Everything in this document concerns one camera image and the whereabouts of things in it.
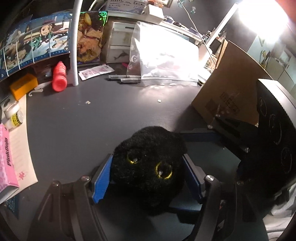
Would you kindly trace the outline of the black plush yellow eyes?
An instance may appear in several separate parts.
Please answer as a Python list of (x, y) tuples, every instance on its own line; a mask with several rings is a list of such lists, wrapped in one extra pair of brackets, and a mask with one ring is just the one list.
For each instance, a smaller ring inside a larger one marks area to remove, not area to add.
[(115, 148), (110, 180), (128, 205), (147, 215), (159, 215), (182, 191), (186, 152), (179, 133), (147, 126)]

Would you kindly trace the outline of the brown cardboard box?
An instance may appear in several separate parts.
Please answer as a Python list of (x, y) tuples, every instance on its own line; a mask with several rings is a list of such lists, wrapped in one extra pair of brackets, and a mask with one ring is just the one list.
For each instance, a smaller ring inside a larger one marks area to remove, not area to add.
[(228, 42), (218, 67), (191, 105), (207, 124), (218, 114), (256, 125), (258, 79), (272, 77), (244, 50)]

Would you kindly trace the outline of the pink patterned tissue box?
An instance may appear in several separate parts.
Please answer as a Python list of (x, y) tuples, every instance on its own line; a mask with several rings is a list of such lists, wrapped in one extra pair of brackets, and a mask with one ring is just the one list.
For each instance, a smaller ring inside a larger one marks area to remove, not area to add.
[(9, 131), (1, 123), (1, 204), (6, 202), (19, 189), (15, 168), (11, 157)]

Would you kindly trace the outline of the small white yellow bottle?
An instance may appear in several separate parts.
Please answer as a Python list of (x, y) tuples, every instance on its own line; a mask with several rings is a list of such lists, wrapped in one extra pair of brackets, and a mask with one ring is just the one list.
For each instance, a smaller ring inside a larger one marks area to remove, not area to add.
[(4, 125), (8, 130), (17, 128), (23, 123), (23, 113), (20, 110), (19, 104), (9, 107), (4, 111), (4, 115), (6, 117)]

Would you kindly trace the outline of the black marker pen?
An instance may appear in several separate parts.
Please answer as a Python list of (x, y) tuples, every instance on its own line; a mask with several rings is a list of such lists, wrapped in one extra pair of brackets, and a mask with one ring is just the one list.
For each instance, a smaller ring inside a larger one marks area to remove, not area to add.
[(109, 75), (108, 80), (119, 81), (121, 84), (140, 83), (141, 76), (138, 75)]

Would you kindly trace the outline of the red plastic bottle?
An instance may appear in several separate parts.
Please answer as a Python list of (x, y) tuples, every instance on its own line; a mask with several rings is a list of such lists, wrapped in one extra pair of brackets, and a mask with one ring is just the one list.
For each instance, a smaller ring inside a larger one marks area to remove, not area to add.
[(53, 69), (52, 88), (55, 92), (62, 92), (67, 85), (66, 66), (62, 61), (59, 61)]

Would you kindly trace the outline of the pink white sachet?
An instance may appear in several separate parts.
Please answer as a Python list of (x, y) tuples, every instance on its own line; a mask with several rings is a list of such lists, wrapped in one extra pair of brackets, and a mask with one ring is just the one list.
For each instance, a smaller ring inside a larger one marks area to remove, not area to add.
[(104, 74), (109, 74), (114, 72), (114, 69), (106, 64), (92, 67), (86, 70), (79, 71), (78, 75), (82, 81), (88, 80), (93, 77), (97, 77)]

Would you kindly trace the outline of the orange small box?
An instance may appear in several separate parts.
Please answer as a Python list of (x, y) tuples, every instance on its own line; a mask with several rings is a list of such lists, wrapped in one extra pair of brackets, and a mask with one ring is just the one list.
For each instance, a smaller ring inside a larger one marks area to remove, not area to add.
[(37, 77), (27, 73), (10, 85), (10, 91), (16, 101), (38, 86)]

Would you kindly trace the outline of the clear zip bag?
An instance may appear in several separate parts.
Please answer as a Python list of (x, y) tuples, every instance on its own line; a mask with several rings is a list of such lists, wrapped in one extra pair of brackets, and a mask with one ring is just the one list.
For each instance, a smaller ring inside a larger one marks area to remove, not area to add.
[(138, 21), (126, 73), (140, 76), (141, 86), (197, 86), (199, 48), (165, 27)]

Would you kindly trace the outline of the white desk lamp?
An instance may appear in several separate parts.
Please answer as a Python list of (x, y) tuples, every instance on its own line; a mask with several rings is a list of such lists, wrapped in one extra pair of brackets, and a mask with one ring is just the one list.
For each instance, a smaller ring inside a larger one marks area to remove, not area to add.
[(206, 1), (217, 27), (230, 9), (237, 9), (226, 23), (226, 39), (247, 51), (255, 37), (273, 43), (289, 27), (290, 18), (277, 1)]

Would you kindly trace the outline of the white drawer unit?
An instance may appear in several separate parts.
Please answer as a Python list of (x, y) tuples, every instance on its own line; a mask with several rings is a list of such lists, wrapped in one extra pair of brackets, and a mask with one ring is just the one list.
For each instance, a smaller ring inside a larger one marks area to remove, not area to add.
[(111, 17), (102, 37), (100, 60), (103, 63), (128, 63), (135, 21)]

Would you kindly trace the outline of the anime poster strip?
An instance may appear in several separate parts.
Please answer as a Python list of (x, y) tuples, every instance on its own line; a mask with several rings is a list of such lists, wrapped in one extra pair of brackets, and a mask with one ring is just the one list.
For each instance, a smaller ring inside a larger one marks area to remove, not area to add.
[(72, 14), (55, 13), (23, 23), (1, 41), (1, 80), (31, 64), (69, 53)]

